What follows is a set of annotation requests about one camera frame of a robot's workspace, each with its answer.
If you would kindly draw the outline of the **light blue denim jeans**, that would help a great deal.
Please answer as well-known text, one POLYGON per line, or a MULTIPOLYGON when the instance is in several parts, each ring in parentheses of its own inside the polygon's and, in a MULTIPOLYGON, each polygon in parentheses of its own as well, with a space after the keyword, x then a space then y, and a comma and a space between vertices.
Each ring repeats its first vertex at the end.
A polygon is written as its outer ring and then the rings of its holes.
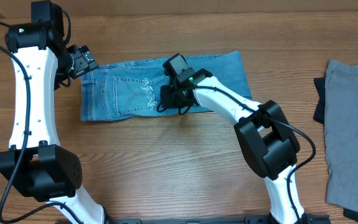
MULTIPOLYGON (((241 54, 187 56, 195 70, 211 72, 224 86, 251 99, 241 54)), ((159 116, 160 88, 169 83, 163 63, 150 58, 102 65, 81 77, 82 121, 120 121, 133 116, 159 116)))

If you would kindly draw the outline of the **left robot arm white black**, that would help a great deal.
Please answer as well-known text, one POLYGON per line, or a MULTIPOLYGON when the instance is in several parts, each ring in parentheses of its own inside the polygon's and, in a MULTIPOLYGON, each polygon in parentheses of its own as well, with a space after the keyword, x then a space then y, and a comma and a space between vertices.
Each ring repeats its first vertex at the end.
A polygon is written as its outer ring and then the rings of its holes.
POLYGON ((108 223, 105 208, 82 184, 78 156, 60 145, 54 93, 98 67, 87 46, 69 45, 68 14, 50 1, 31 4, 31 21, 9 27, 6 50, 16 79, 14 127, 0 152, 8 187, 55 207, 72 223, 108 223))

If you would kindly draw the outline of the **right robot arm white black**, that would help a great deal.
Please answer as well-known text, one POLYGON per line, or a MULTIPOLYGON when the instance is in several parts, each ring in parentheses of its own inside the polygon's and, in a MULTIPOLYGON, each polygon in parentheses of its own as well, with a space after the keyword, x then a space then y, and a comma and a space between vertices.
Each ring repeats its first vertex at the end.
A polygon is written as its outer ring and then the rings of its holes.
POLYGON ((163 64, 169 83, 161 87, 159 113, 176 108, 187 113, 193 105, 214 111, 233 125, 242 155, 263 178, 270 198, 273 223, 303 223, 302 207, 293 176, 300 144, 281 107, 248 100, 224 86, 211 72, 190 67, 176 54, 163 64))

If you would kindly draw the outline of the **black garment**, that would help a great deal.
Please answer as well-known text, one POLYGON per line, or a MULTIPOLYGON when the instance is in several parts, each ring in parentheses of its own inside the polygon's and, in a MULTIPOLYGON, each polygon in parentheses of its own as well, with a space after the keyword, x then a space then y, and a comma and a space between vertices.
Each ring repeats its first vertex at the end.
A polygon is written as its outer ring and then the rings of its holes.
POLYGON ((316 109, 314 111, 313 119, 320 123, 324 124, 324 109, 325 109, 325 78, 315 78, 314 85, 319 96, 316 109))

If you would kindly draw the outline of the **grey folded garment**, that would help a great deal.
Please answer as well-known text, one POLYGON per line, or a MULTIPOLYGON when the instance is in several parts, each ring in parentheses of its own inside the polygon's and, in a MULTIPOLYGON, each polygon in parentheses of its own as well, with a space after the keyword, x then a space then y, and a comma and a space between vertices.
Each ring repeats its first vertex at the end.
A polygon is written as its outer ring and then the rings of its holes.
POLYGON ((329 61, 324 87, 326 201, 358 212, 358 65, 329 61))

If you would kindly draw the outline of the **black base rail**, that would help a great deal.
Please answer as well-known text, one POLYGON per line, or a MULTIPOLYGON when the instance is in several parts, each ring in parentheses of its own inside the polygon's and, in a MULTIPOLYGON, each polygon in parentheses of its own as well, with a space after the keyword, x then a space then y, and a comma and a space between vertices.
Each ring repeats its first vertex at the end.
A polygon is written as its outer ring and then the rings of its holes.
MULTIPOLYGON (((202 218, 193 220, 141 220, 138 218, 112 219, 106 223, 110 224, 273 224, 273 216, 269 215, 248 215, 244 218, 202 218)), ((304 214, 300 223, 305 224, 330 224, 329 215, 304 214)))

